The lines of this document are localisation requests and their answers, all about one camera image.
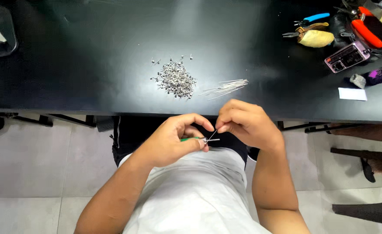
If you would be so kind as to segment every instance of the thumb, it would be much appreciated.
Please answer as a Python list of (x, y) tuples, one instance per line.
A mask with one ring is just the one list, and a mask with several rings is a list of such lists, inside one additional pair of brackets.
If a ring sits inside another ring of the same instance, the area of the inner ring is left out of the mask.
[(218, 129), (218, 133), (223, 133), (223, 132), (229, 132), (235, 135), (237, 138), (247, 134), (247, 131), (244, 130), (242, 126), (236, 124), (235, 122), (228, 122), (222, 125), (221, 128)]
[(203, 149), (205, 146), (205, 143), (203, 140), (198, 139), (189, 139), (183, 142), (180, 142), (176, 146), (176, 154), (182, 156), (185, 156), (186, 154), (199, 151)]

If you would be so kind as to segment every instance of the black pants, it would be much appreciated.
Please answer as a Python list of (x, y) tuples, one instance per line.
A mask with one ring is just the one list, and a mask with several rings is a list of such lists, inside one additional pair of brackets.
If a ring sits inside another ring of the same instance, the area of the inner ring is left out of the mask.
[[(113, 139), (112, 151), (116, 166), (119, 166), (120, 161), (126, 157), (126, 155), (133, 153), (166, 119), (167, 118), (161, 117), (113, 116), (114, 136), (110, 137)], [(209, 121), (215, 126), (215, 119)], [(200, 125), (192, 125), (206, 137), (210, 137), (213, 134)], [(234, 150), (240, 155), (246, 165), (247, 147), (243, 142), (229, 132), (221, 134), (215, 133), (213, 139), (216, 138), (219, 138), (220, 140), (210, 141), (208, 145), (211, 147), (224, 147)]]

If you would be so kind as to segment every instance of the black table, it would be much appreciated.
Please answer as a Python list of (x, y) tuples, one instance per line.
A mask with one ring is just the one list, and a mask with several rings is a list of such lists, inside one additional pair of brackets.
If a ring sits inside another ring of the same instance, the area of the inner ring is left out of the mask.
[[(345, 77), (382, 59), (333, 74), (331, 47), (282, 39), (294, 20), (335, 13), (320, 3), (254, 0), (17, 0), (4, 3), (19, 49), (0, 58), (0, 112), (214, 116), (231, 98), (262, 106), (273, 120), (382, 122), (382, 84), (368, 101), (339, 99)], [(169, 55), (198, 78), (191, 99), (158, 89)], [(151, 58), (161, 60), (151, 67)], [(202, 90), (245, 78), (249, 85), (207, 101)]]

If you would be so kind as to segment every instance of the white t-shirt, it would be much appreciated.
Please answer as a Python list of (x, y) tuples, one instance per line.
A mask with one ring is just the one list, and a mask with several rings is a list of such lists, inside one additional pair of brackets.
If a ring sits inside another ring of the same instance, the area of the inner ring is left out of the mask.
[(249, 214), (244, 166), (234, 150), (210, 148), (153, 168), (123, 233), (270, 234)]

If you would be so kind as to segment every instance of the forearm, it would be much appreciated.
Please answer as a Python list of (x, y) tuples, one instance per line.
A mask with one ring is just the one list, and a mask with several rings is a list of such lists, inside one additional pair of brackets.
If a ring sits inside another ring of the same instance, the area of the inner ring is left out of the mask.
[(75, 233), (120, 233), (152, 167), (131, 155), (84, 208)]
[(252, 193), (258, 209), (298, 211), (298, 199), (283, 143), (273, 151), (259, 152)]

